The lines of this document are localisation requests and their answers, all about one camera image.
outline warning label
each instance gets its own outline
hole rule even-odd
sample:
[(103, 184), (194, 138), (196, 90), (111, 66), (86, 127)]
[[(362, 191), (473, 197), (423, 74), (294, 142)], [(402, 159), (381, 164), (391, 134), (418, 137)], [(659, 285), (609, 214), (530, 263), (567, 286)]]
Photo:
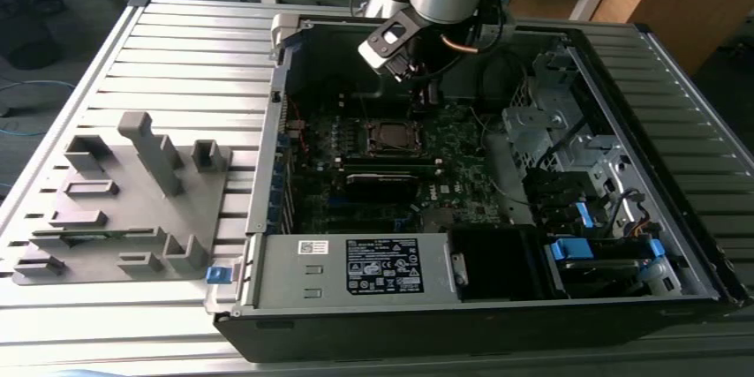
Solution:
[(353, 295), (423, 293), (415, 238), (347, 240), (347, 290)]

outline blue latch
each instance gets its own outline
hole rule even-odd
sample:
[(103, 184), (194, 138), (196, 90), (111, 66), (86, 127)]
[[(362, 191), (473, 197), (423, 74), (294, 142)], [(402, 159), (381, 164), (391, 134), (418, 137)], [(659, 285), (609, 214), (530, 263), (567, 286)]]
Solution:
[(662, 242), (659, 240), (653, 238), (649, 241), (649, 247), (651, 247), (651, 252), (654, 253), (655, 258), (665, 256), (665, 246), (662, 245)]
[(231, 284), (234, 282), (234, 269), (228, 267), (210, 267), (206, 279), (207, 284)]
[(555, 260), (591, 260), (594, 254), (585, 238), (559, 238), (550, 245)]
[(577, 202), (577, 209), (578, 213), (581, 214), (581, 220), (585, 222), (585, 227), (591, 229), (594, 227), (594, 221), (591, 221), (587, 204), (585, 202)]

